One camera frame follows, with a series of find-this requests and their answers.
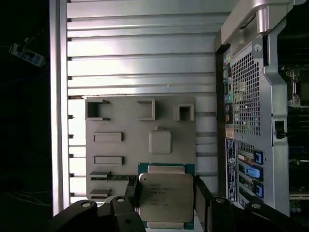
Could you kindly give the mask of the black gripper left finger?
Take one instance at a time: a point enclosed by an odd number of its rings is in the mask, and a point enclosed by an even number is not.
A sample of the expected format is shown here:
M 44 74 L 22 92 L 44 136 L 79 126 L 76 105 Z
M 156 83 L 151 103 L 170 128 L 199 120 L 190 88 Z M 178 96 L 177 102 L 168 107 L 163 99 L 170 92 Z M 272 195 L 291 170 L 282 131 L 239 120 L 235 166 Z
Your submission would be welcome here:
M 124 196 L 115 196 L 98 206 L 94 201 L 80 200 L 48 221 L 49 232 L 143 232 L 145 226 L 136 212 L 139 183 L 128 179 Z

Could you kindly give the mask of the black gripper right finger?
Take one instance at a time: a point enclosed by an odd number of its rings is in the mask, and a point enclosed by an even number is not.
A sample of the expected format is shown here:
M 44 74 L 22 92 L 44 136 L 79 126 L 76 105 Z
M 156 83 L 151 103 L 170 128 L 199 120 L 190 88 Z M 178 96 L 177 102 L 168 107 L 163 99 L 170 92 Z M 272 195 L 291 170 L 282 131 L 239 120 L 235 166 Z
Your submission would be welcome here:
M 236 207 L 227 198 L 214 197 L 199 176 L 194 177 L 194 210 L 205 232 L 307 232 L 276 209 L 258 202 Z

